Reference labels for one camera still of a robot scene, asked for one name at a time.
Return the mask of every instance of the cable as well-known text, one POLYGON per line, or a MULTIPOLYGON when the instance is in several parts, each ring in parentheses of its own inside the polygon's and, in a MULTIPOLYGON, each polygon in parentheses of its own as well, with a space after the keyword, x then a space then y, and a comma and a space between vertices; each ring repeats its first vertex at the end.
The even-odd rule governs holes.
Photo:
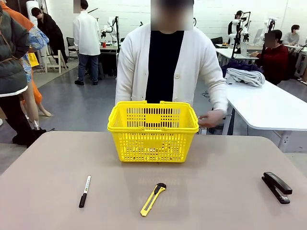
POLYGON ((298 51, 298 54, 299 54, 305 47, 307 47, 307 44, 305 44, 305 45, 298 51))

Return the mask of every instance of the gray folded clothes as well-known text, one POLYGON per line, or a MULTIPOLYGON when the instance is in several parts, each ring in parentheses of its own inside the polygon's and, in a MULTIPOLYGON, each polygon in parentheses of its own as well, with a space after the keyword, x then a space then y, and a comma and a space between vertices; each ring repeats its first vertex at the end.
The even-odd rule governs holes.
POLYGON ((258 71, 247 71, 233 68, 227 69, 225 79, 227 84, 244 82, 255 87, 260 87, 265 83, 264 75, 258 71))

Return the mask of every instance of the man in white shirt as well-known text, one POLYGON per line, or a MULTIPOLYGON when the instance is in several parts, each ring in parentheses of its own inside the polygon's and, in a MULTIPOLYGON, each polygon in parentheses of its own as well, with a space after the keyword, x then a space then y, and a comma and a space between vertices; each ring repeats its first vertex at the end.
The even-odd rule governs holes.
POLYGON ((192 24, 190 31, 181 31, 183 15, 193 7, 191 0, 155 2, 159 14, 156 21, 135 29, 122 43, 115 101, 193 104, 201 77, 209 86, 213 110, 200 116, 199 124, 215 127, 225 116, 228 101, 214 45, 192 24))
POLYGON ((79 75, 76 85, 84 85, 83 78, 88 61, 91 62, 93 85, 98 84, 98 56, 100 55, 100 30, 97 20, 86 11, 88 3, 81 0, 81 13, 73 21, 73 38, 79 52, 79 75))

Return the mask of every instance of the person in red sweater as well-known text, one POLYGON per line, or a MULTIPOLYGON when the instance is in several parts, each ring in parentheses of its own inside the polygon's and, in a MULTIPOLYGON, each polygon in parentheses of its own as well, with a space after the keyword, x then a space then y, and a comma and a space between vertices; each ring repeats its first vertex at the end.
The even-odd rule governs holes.
POLYGON ((267 81, 277 85, 286 77, 288 68, 288 48, 282 45, 283 33, 280 30, 272 30, 265 35, 266 50, 263 57, 258 52, 251 54, 258 57, 260 66, 263 67, 264 76, 267 81))

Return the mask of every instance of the black stapler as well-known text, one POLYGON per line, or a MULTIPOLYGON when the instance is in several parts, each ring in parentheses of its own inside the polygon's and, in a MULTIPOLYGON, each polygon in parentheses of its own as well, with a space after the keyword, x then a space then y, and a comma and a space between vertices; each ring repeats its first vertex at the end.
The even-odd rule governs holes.
POLYGON ((290 203, 287 196, 292 194, 292 188, 289 185, 272 172, 265 172, 262 179, 281 204, 290 203))

